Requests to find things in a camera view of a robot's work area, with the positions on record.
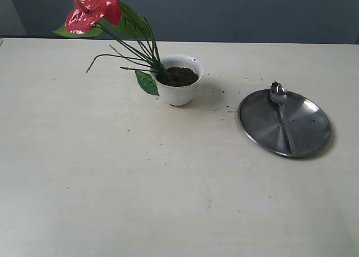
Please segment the stainless steel spork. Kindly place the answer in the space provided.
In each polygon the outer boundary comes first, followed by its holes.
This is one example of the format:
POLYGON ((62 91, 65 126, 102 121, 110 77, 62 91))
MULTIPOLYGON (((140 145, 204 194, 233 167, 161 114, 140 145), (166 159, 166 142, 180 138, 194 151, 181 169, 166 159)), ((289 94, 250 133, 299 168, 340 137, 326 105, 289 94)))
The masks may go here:
POLYGON ((287 139, 289 150, 291 151, 292 154, 296 155, 297 154, 297 149, 296 149, 296 146, 294 144, 292 135, 291 135, 289 127, 288 127, 287 120, 286 120, 285 115, 284 115, 284 106, 285 106, 285 104, 287 102, 287 93, 283 89, 283 87, 282 87, 282 85, 280 83, 274 81, 270 86, 269 94, 270 94, 271 100, 275 104, 277 104, 278 107, 279 107, 280 121, 281 121, 281 124, 283 126, 283 132, 284 132, 284 135, 285 135, 285 137, 287 139))

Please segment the red artificial flower with leaves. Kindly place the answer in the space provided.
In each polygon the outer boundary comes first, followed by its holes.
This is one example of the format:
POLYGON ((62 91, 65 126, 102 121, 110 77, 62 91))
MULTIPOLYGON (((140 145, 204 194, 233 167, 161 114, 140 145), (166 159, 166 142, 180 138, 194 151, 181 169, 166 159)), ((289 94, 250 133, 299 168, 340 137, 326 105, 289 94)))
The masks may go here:
POLYGON ((134 55, 117 53, 117 57, 151 67, 153 73, 173 80, 160 61, 147 19, 120 0, 73 0, 73 9, 65 22, 53 32, 66 38, 91 38, 105 33, 134 55))

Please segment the white plastic flower pot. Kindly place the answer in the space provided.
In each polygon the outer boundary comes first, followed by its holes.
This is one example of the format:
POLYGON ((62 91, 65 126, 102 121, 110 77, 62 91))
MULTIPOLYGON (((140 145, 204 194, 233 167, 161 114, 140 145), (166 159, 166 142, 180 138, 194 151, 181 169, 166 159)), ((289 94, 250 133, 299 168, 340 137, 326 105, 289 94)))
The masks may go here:
POLYGON ((196 95, 197 86, 205 74, 205 69, 202 63, 198 59, 184 54, 170 54, 162 57, 160 61, 165 69, 171 67, 189 68, 193 73, 197 74, 198 79, 193 84, 175 87, 157 81, 157 74, 152 72, 151 76, 157 85, 159 96, 167 104, 175 107, 186 105, 192 101, 196 95))

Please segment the dark soil in pot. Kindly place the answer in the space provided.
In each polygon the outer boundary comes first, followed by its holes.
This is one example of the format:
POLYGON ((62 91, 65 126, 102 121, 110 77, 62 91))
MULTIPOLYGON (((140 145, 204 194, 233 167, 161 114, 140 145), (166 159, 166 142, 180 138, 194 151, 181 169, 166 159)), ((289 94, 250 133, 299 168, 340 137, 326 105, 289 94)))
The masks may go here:
POLYGON ((166 69, 166 73, 166 75, 162 75, 161 73, 156 75, 156 80, 166 86, 189 86, 199 79, 198 74, 194 73, 190 68, 170 67, 166 69))

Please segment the fallen green artificial leaf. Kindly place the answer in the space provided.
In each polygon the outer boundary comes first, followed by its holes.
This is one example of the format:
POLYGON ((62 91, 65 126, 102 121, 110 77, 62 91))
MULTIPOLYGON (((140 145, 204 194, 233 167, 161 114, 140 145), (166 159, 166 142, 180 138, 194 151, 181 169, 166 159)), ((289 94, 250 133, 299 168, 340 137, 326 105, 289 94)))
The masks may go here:
POLYGON ((153 96, 159 96, 157 84, 151 75, 140 70, 135 70, 137 83, 144 92, 153 96))

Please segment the round stainless steel plate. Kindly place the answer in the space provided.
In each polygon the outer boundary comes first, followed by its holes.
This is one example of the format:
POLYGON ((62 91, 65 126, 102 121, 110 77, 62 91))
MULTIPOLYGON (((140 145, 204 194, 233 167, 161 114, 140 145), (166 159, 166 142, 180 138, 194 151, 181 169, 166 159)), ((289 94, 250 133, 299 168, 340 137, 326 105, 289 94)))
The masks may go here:
POLYGON ((246 135, 265 150, 277 155, 304 158, 315 156, 329 144, 332 127, 325 112, 306 97, 288 91, 281 108, 270 90, 246 96, 237 111, 246 135))

